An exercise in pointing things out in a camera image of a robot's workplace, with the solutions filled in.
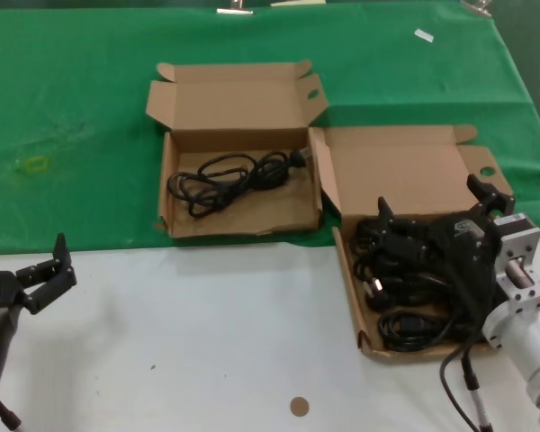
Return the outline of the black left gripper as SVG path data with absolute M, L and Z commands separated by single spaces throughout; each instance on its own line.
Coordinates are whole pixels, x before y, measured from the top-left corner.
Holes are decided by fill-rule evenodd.
M 24 307 L 36 315 L 77 284 L 63 233 L 57 235 L 52 258 L 18 270 L 0 271 L 0 309 Z

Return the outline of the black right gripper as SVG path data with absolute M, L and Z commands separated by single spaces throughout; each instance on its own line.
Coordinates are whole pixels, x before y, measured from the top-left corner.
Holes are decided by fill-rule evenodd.
M 453 284 L 454 292 L 477 325 L 491 310 L 494 288 L 492 247 L 485 238 L 495 216 L 514 212 L 515 198 L 494 184 L 468 175 L 466 185 L 477 203 L 468 211 L 440 216 L 429 223 L 396 218 L 390 205 L 377 200 L 378 237 L 375 259 L 427 266 L 429 245 L 436 252 L 436 269 Z

